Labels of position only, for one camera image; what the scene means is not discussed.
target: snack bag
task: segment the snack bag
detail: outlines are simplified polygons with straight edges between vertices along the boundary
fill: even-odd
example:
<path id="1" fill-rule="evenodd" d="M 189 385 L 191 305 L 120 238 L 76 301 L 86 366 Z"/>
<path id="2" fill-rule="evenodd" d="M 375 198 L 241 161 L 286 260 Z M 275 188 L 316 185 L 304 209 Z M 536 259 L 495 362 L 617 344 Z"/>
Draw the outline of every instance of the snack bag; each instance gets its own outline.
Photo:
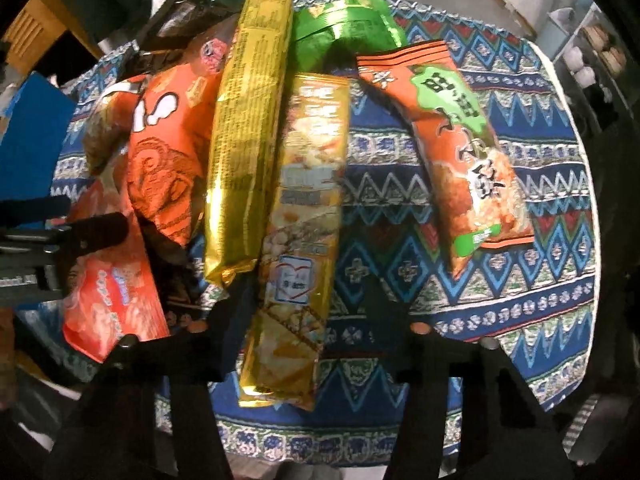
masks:
<path id="1" fill-rule="evenodd" d="M 112 159 L 74 204 L 67 220 L 120 211 L 129 221 L 126 240 L 78 258 L 73 292 L 65 298 L 66 341 L 103 362 L 125 334 L 140 341 L 169 335 L 146 257 L 138 219 L 127 194 L 126 153 Z"/>
<path id="2" fill-rule="evenodd" d="M 184 50 L 160 50 L 155 52 L 138 51 L 124 65 L 124 77 L 135 75 L 154 75 L 162 70 L 180 64 Z"/>
<path id="3" fill-rule="evenodd" d="M 10 408 L 18 396 L 14 343 L 14 310 L 0 306 L 0 412 Z"/>
<path id="4" fill-rule="evenodd" d="M 414 128 L 455 277 L 481 244 L 533 241 L 515 171 L 443 41 L 358 57 L 358 70 L 396 100 Z"/>
<path id="5" fill-rule="evenodd" d="M 292 0 L 245 0 L 222 74 L 207 182 L 205 277 L 229 284 L 260 256 Z"/>
<path id="6" fill-rule="evenodd" d="M 142 51 L 181 50 L 194 36 L 231 14 L 211 0 L 165 0 L 139 31 L 136 41 Z"/>
<path id="7" fill-rule="evenodd" d="M 346 163 L 349 80 L 293 79 L 277 165 L 278 187 L 262 244 L 264 303 L 242 366 L 241 406 L 314 406 L 314 373 L 329 315 Z"/>
<path id="8" fill-rule="evenodd" d="M 137 213 L 181 247 L 204 212 L 211 124 L 235 17 L 194 38 L 182 63 L 153 77 L 136 106 L 127 187 Z"/>
<path id="9" fill-rule="evenodd" d="M 350 56 L 407 45 L 385 0 L 337 0 L 302 9 L 294 18 L 293 38 L 293 64 L 299 72 L 320 72 L 329 50 L 333 58 L 338 54 L 334 44 Z"/>
<path id="10" fill-rule="evenodd" d="M 107 86 L 86 120 L 82 146 L 89 173 L 98 175 L 131 133 L 133 110 L 145 90 L 148 76 L 137 75 Z"/>

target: geometric pattern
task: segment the geometric pattern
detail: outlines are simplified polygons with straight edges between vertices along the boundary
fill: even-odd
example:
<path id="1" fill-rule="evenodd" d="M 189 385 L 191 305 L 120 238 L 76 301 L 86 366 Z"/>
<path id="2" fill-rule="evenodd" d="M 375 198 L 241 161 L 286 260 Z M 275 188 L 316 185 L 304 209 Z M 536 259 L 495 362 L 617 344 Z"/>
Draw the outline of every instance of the geometric pattern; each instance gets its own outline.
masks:
<path id="1" fill-rule="evenodd" d="M 294 6 L 326 1 L 296 0 Z M 586 156 L 554 74 L 534 47 L 505 30 L 421 4 L 388 3 L 411 42 L 447 43 L 515 168 L 535 240 L 477 250 L 453 278 L 411 130 L 370 98 L 355 71 L 341 72 L 353 78 L 350 138 L 316 408 L 240 408 L 238 378 L 230 374 L 211 394 L 229 452 L 343 466 L 388 461 L 406 387 L 394 384 L 378 361 L 380 349 L 360 304 L 368 274 L 383 281 L 390 298 L 409 305 L 413 320 L 446 337 L 497 337 L 545 408 L 584 376 L 598 299 L 598 227 Z M 202 253 L 194 257 L 197 263 Z M 460 439 L 461 403 L 460 384 L 452 380 L 445 453 Z M 170 431 L 163 398 L 157 422 Z"/>

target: wooden cabinet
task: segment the wooden cabinet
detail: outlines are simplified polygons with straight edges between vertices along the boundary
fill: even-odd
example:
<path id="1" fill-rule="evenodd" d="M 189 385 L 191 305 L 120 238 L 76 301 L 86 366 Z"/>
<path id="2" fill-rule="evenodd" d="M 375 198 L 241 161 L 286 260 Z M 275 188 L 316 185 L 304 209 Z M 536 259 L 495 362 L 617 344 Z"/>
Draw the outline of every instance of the wooden cabinet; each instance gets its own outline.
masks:
<path id="1" fill-rule="evenodd" d="M 102 55 L 62 0 L 29 0 L 2 37 L 11 44 L 6 62 L 27 76 L 66 30 L 94 57 Z"/>

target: green snack bag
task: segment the green snack bag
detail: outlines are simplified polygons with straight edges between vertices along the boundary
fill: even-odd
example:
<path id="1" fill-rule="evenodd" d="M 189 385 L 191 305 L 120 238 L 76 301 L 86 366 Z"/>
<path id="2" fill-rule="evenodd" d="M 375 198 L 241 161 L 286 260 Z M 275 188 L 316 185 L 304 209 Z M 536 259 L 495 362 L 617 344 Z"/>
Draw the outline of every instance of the green snack bag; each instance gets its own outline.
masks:
<path id="1" fill-rule="evenodd" d="M 328 52 L 377 54 L 408 41 L 385 0 L 339 0 L 300 10 L 294 17 L 292 63 L 297 72 L 319 72 Z"/>

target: chip bag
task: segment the chip bag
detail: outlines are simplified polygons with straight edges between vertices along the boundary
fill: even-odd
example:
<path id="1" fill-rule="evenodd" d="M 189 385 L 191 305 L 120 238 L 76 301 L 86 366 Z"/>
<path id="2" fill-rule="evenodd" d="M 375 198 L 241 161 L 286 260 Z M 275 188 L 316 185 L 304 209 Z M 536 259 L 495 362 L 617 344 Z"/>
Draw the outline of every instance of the chip bag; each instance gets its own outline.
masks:
<path id="1" fill-rule="evenodd" d="M 313 409 L 338 251 L 349 111 L 347 78 L 294 77 L 262 244 L 264 303 L 249 332 L 241 406 L 285 401 Z"/>
<path id="2" fill-rule="evenodd" d="M 211 0 L 165 0 L 136 41 L 140 50 L 181 50 L 194 36 L 230 16 L 232 11 Z"/>
<path id="3" fill-rule="evenodd" d="M 229 17 L 194 38 L 182 63 L 149 81 L 136 106 L 127 187 L 137 213 L 181 247 L 204 211 L 218 87 L 236 28 Z"/>
<path id="4" fill-rule="evenodd" d="M 86 120 L 82 146 L 89 172 L 98 175 L 131 133 L 133 110 L 149 76 L 137 75 L 104 89 Z"/>
<path id="5" fill-rule="evenodd" d="M 516 173 L 443 41 L 358 57 L 358 70 L 395 99 L 414 128 L 454 276 L 480 245 L 533 241 Z"/>
<path id="6" fill-rule="evenodd" d="M 103 362 L 125 334 L 140 341 L 169 335 L 146 256 L 142 232 L 127 194 L 126 153 L 120 152 L 74 204 L 67 221 L 121 212 L 129 222 L 126 240 L 78 258 L 75 284 L 65 298 L 66 341 Z"/>
<path id="7" fill-rule="evenodd" d="M 320 72 L 327 57 L 336 59 L 337 47 L 355 56 L 407 44 L 385 0 L 337 0 L 302 9 L 295 15 L 292 36 L 297 72 Z"/>

